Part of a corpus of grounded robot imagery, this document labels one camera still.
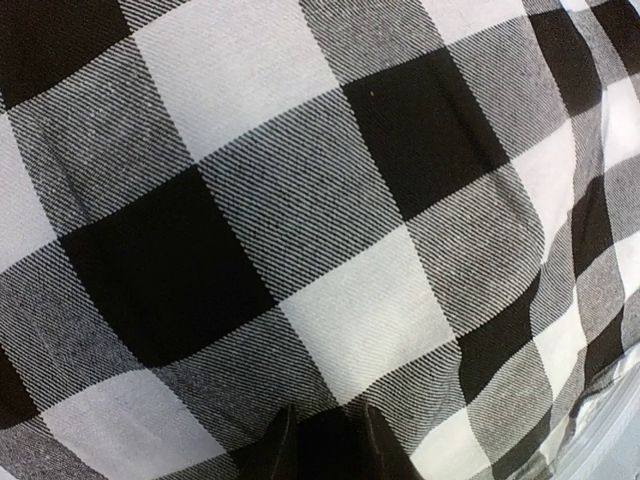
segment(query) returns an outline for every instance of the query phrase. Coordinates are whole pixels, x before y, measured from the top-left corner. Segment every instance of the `buffalo check fabric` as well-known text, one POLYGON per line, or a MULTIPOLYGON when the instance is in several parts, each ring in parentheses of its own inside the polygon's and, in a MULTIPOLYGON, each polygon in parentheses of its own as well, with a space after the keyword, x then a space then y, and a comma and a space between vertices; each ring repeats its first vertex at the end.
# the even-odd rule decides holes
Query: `buffalo check fabric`
POLYGON ((640 341, 629 1, 5 0, 0 96, 2 479, 547 478, 640 341))

